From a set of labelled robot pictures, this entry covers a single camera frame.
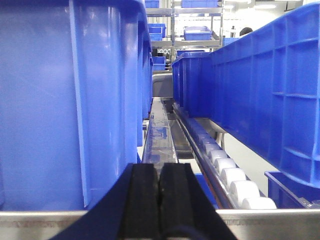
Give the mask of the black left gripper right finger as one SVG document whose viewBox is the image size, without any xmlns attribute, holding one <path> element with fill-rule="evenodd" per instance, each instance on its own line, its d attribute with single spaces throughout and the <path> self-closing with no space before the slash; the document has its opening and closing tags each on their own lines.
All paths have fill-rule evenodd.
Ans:
<svg viewBox="0 0 320 240">
<path fill-rule="evenodd" d="M 164 164 L 160 179 L 161 240 L 235 240 L 198 183 L 190 164 Z"/>
</svg>

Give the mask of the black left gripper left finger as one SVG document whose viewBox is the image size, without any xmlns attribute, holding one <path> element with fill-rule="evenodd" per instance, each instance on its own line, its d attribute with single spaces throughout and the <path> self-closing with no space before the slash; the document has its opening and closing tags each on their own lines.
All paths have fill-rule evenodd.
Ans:
<svg viewBox="0 0 320 240">
<path fill-rule="evenodd" d="M 158 177 L 153 164 L 128 164 L 109 192 L 54 240 L 156 240 Z"/>
</svg>

